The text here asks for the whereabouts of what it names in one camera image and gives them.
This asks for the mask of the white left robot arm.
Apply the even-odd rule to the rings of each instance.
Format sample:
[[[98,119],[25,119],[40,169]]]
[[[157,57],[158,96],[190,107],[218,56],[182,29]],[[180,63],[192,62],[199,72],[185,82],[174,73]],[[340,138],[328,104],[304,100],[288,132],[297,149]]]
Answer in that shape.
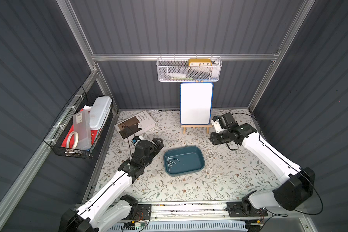
[[[144,173],[163,147],[160,138],[138,140],[131,156],[95,196],[62,215],[59,231],[106,232],[123,219],[135,219],[139,215],[138,201],[132,196],[124,195],[114,206],[111,204]]]

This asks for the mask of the teal plastic tray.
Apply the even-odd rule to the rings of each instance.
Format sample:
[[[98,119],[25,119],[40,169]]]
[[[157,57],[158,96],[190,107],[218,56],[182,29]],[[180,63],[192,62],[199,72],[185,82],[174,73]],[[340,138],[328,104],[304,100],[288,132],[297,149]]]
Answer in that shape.
[[[196,146],[168,150],[163,159],[165,171],[171,177],[196,173],[205,167],[202,151]]]

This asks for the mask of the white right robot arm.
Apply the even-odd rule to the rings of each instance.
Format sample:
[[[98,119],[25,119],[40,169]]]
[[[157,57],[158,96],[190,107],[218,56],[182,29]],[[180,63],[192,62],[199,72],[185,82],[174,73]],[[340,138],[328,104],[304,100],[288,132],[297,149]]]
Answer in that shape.
[[[210,134],[213,145],[228,145],[234,142],[243,146],[260,159],[281,183],[275,189],[253,191],[242,199],[242,210],[249,214],[252,210],[280,206],[295,211],[309,199],[315,190],[315,173],[309,167],[302,168],[283,156],[264,140],[250,124],[240,125],[233,114],[226,113],[211,119],[215,131]]]

